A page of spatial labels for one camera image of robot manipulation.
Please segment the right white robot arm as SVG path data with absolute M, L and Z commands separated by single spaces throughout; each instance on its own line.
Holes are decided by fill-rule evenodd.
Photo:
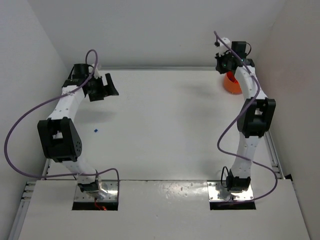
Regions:
M 251 166 L 260 139 L 269 131 L 274 116 L 276 101 L 268 98 L 261 89 L 255 73 L 255 64 L 248 58 L 246 41 L 217 40 L 219 51 L 215 58 L 216 70 L 220 74 L 232 72 L 244 98 L 239 115 L 232 121 L 239 132 L 237 152 L 233 153 L 234 163 L 227 170 L 223 186 L 227 191 L 246 191 L 251 183 Z

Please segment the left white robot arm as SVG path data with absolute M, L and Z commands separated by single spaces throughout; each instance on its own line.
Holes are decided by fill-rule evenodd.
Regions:
M 105 198 L 108 190 L 84 157 L 74 119 L 85 97 L 94 102 L 118 95 L 110 73 L 102 77 L 89 64 L 75 64 L 62 86 L 63 97 L 48 118 L 37 124 L 44 156 L 66 167 L 74 174 L 80 191 L 97 199 Z

